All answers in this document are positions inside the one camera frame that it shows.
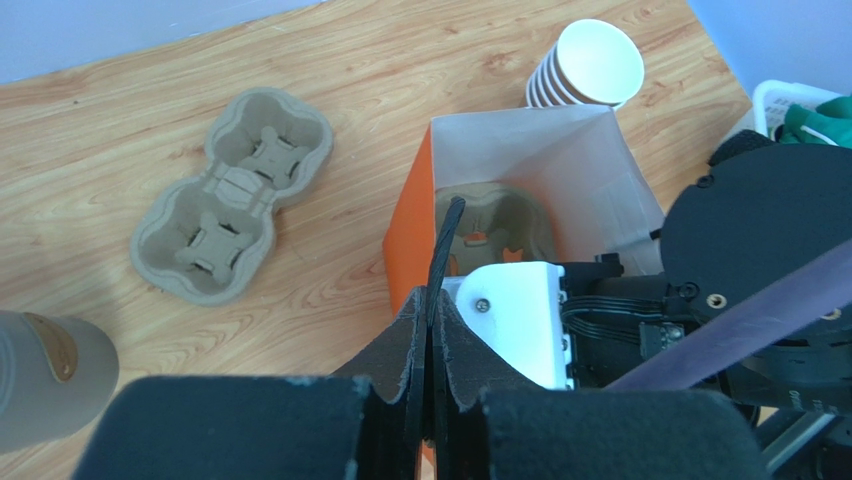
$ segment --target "orange box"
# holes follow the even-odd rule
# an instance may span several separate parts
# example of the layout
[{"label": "orange box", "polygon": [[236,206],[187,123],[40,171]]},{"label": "orange box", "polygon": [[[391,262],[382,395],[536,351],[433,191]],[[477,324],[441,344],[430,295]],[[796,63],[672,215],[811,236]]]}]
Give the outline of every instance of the orange box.
[{"label": "orange box", "polygon": [[516,109],[432,120],[382,245],[394,312],[425,285],[435,191],[479,182],[526,189],[545,207],[560,261],[618,252],[627,275],[662,271],[649,232],[662,209],[609,107]]}]

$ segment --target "black cable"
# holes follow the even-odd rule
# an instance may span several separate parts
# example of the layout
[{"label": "black cable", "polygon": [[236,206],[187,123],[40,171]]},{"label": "black cable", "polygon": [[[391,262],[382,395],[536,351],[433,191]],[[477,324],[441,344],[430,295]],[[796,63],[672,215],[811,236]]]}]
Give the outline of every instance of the black cable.
[{"label": "black cable", "polygon": [[630,315],[640,318],[662,318],[663,303],[654,300],[583,295],[572,297],[565,302],[562,306],[562,313],[566,315],[602,313]]},{"label": "black cable", "polygon": [[627,329],[601,325],[572,315],[563,316],[563,326],[571,333],[596,340],[615,340],[623,343],[639,345],[639,331],[627,331]]},{"label": "black cable", "polygon": [[450,247],[453,243],[453,235],[461,221],[464,213],[464,199],[453,197],[450,200],[450,208],[444,217],[441,231],[435,239],[435,250],[432,253],[432,263],[429,265],[429,281],[426,284],[426,324],[430,327],[435,323],[438,311],[438,295],[444,283],[444,273],[447,271],[447,261],[450,258]]}]

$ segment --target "gray bottle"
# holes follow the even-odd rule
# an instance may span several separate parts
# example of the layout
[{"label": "gray bottle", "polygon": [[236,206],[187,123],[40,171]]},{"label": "gray bottle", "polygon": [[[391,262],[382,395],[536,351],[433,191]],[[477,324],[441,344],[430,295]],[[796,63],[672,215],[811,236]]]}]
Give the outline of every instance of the gray bottle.
[{"label": "gray bottle", "polygon": [[117,381],[118,354],[98,327],[0,311],[0,454],[83,428]]}]

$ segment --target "paper cup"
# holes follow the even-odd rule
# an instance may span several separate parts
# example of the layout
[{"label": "paper cup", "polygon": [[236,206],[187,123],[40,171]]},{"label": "paper cup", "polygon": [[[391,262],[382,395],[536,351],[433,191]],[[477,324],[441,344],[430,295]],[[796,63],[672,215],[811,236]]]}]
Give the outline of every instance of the paper cup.
[{"label": "paper cup", "polygon": [[547,94],[547,90],[545,90],[544,88],[544,80],[542,80],[542,77],[544,75],[542,74],[541,65],[539,65],[539,67],[536,69],[533,76],[535,76],[535,91],[538,93],[538,98],[541,101],[542,106],[555,107],[556,105],[559,105],[556,100],[550,98],[550,96]]},{"label": "paper cup", "polygon": [[556,42],[555,71],[583,103],[623,104],[642,88],[645,64],[626,33],[600,20],[568,25]]},{"label": "paper cup", "polygon": [[580,20],[565,28],[530,76],[527,104],[617,110],[639,92],[644,78],[639,49],[624,32],[600,20]]},{"label": "paper cup", "polygon": [[536,94],[533,91],[533,77],[530,77],[530,79],[527,80],[526,97],[527,106],[533,108],[541,108],[541,103],[539,103],[538,98],[536,98]]}]

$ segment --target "white basket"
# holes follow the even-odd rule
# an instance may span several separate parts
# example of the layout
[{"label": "white basket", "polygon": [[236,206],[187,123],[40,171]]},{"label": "white basket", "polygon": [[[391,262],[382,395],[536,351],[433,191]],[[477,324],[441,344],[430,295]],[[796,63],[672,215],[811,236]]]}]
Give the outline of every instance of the white basket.
[{"label": "white basket", "polygon": [[784,124],[784,117],[790,105],[801,105],[808,110],[829,100],[841,96],[821,88],[801,83],[787,83],[778,80],[766,80],[754,89],[751,101],[754,105],[743,118],[725,135],[723,142],[741,130],[754,130],[762,135]]}]

